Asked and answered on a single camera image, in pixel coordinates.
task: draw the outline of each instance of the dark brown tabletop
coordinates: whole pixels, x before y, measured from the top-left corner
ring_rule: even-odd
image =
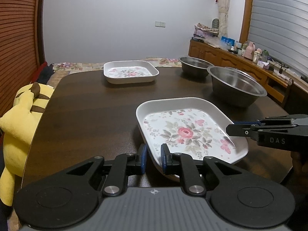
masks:
[[[257,120],[286,112],[268,97],[247,109],[227,105],[212,94],[211,77],[197,82],[187,79],[181,68],[158,68],[157,80],[143,84],[113,85],[103,71],[75,73],[64,77],[51,97],[36,130],[23,186],[93,156],[114,159],[136,152],[143,143],[137,126],[136,108],[155,99],[199,97],[215,104],[231,120]],[[238,166],[276,182],[292,167],[290,153],[259,147],[248,140],[249,152]],[[177,184],[161,175],[147,157],[146,174],[131,176],[129,186]]]

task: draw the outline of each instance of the person's hand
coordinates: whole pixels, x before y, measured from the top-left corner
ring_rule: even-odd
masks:
[[[294,174],[304,190],[308,191],[308,157],[298,152],[291,152]]]

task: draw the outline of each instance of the metal screw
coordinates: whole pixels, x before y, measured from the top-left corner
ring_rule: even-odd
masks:
[[[107,186],[104,188],[104,191],[108,194],[115,194],[120,191],[117,186]]]
[[[204,191],[204,188],[199,185],[193,185],[193,186],[190,186],[188,190],[192,193],[200,194]]]

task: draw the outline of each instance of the square tray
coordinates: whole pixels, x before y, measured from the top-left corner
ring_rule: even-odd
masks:
[[[214,104],[195,97],[144,102],[136,117],[156,168],[161,169],[161,145],[195,160],[213,156],[235,163],[248,153],[245,137],[230,137],[225,130],[233,122]]]
[[[104,64],[104,76],[113,84],[152,82],[159,71],[148,61],[111,61]]]

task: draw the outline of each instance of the beige curtain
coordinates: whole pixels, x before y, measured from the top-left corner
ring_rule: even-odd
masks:
[[[229,11],[230,0],[218,0],[218,18],[219,18],[219,35],[220,39],[222,36],[228,36],[228,11]]]

